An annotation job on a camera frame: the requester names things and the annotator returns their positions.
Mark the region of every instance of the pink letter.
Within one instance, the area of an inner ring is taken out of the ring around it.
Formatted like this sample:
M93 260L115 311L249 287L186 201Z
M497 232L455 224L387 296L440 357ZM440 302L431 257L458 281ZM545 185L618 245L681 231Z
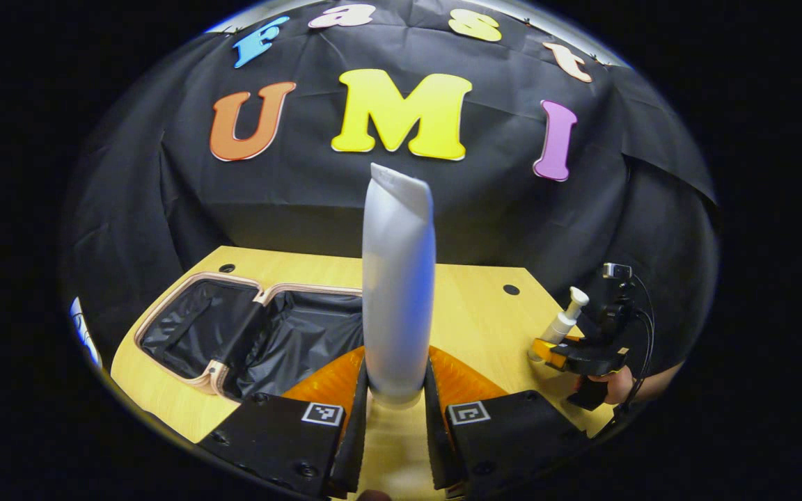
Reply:
M540 106L547 112L547 136L544 137L544 152L534 162L534 173L548 180L567 180L567 147L577 117L573 111L555 102L541 101Z

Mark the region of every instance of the black background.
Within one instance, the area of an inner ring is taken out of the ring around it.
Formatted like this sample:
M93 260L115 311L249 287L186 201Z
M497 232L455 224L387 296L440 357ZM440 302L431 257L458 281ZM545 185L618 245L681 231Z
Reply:
M668 393L522 498L802 497L802 3L758 4L551 4L642 70L703 146L723 269ZM83 362L54 291L82 140L144 70L245 6L0 6L2 497L271 498L136 421Z

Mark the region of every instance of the foam letter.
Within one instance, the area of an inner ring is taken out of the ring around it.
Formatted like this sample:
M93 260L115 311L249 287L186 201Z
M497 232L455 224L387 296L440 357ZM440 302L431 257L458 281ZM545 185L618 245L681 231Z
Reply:
M544 137L544 152L534 162L534 173L553 181L567 180L567 147L577 117L573 111L555 102L541 101L540 106L547 112L547 135Z
M454 9L451 11L451 17L454 19L449 20L448 24L453 31L467 37L480 38L488 42L496 42L503 35L497 31L496 20L485 14L474 13L472 10Z
M264 53L264 51L271 48L271 43L267 42L267 40L274 40L277 34L281 32L281 29L277 26L288 20L290 20L289 16L280 16L273 20L273 22L257 29L257 31L246 35L241 41L236 42L235 47L237 48L238 55L235 67L241 67L249 63L249 61L258 56L258 54Z
M360 26L367 24L373 19L370 14L376 11L376 7L367 6L363 3L356 3L353 6L339 6L324 10L324 15L312 19L308 23L309 28L330 28L330 26Z
M559 63L559 67L565 70L566 73L582 82L592 82L592 77L583 73L580 67L577 67L577 63L583 64L583 59L571 54L569 48L564 47L564 45L550 44L550 42L544 42L544 47L553 51L556 62Z
M420 129L408 148L414 155L451 159L464 158L459 143L459 115L462 98L472 83L454 75L433 73L407 96L383 70L350 70L340 75L348 86L343 130L331 141L337 152L369 152L376 140L367 134L369 118L389 152L401 146L417 120Z
M249 99L248 92L238 92L216 101L212 108L216 117L212 121L210 151L220 161L243 161L264 152L271 145L281 121L283 100L296 88L292 82L271 83L258 91L264 101L258 116L258 127L248 139L237 139L235 127L239 108Z

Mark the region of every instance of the wooden table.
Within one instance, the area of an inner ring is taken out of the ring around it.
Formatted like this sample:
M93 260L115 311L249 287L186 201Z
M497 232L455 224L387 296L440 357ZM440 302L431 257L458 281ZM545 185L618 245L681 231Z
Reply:
M157 302L184 281L203 271L217 272L235 265L233 276L244 276L268 288L274 283L361 287L362 266L353 257L277 253L270 250L220 247L205 257ZM519 294L503 291L514 285ZM122 340L111 377L142 409L192 442L202 440L239 405L207 395L167 374L133 343L141 321ZM537 390L589 437L612 418L612 406L602 404L588 412L565 401L576 376L534 364L526 350L541 336L562 308L525 269L437 265L432 343L484 374L509 393ZM575 327L573 333L580 335ZM434 491L426 445L425 403L405 410L372 407L365 435L360 491L386 491L395 501L443 499Z

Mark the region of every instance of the orange letter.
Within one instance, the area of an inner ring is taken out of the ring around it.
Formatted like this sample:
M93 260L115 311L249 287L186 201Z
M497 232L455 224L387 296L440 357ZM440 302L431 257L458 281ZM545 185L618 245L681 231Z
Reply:
M258 128L247 139L237 139L235 126L239 108L249 99L248 92L238 92L216 101L212 108L216 117L212 121L210 151L220 161L245 161L264 152L271 145L281 121L283 99L290 94L296 84L292 82L271 83L258 91L264 101L258 116Z

